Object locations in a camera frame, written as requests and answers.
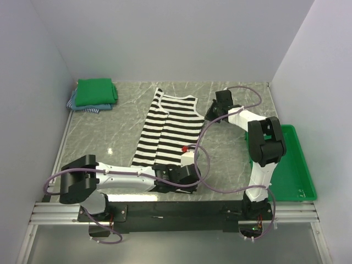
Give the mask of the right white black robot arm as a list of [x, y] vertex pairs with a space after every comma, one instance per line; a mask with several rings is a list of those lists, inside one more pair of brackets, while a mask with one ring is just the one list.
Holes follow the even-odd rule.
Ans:
[[272, 174], [285, 156], [287, 148], [277, 117], [263, 117], [235, 105], [230, 90], [216, 92], [216, 98], [208, 109], [205, 119], [225, 120], [247, 132], [252, 171], [249, 188], [244, 191], [241, 212], [247, 219], [254, 219], [265, 211], [268, 204], [268, 187]]

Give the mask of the black white striped tank top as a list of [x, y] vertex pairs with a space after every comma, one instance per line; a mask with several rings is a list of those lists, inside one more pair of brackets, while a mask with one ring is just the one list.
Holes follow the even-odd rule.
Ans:
[[183, 149], [197, 143], [204, 117], [196, 110], [198, 98], [174, 97], [157, 88], [131, 163], [133, 168], [163, 164], [183, 167]]

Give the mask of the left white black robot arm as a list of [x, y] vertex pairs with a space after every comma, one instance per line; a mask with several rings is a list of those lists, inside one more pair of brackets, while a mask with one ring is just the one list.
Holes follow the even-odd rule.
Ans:
[[80, 204], [97, 221], [110, 214], [102, 189], [133, 189], [157, 193], [193, 193], [199, 177], [194, 164], [155, 163], [146, 167], [117, 167], [96, 161], [95, 155], [80, 157], [62, 167], [59, 202]]

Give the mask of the green tank top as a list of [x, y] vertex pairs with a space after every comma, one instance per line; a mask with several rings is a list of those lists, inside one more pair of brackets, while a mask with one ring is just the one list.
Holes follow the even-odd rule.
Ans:
[[75, 96], [76, 106], [111, 105], [115, 104], [117, 100], [117, 90], [111, 79], [78, 80]]

